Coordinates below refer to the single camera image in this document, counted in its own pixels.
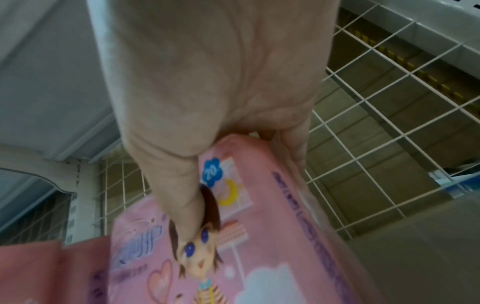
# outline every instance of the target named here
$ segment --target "pink packaging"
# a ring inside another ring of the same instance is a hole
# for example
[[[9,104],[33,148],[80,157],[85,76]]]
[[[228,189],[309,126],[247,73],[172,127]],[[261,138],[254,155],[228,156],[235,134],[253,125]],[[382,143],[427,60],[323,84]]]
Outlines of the pink packaging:
[[[52,304],[107,304],[110,246],[104,236],[63,248]]]
[[[199,162],[205,217],[191,243],[179,243],[151,196],[124,212],[113,228],[109,302],[383,302],[284,159],[269,143],[240,135],[206,151]]]
[[[0,302],[50,303],[60,247],[59,241],[0,247]]]

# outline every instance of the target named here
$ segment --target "ceiling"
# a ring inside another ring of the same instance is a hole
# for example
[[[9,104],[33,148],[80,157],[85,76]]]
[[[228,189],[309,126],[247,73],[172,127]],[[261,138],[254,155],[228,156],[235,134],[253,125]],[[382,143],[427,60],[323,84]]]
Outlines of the ceiling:
[[[0,1],[0,122],[0,145],[49,160],[93,158],[118,140],[86,1]],[[52,190],[0,170],[0,230]]]

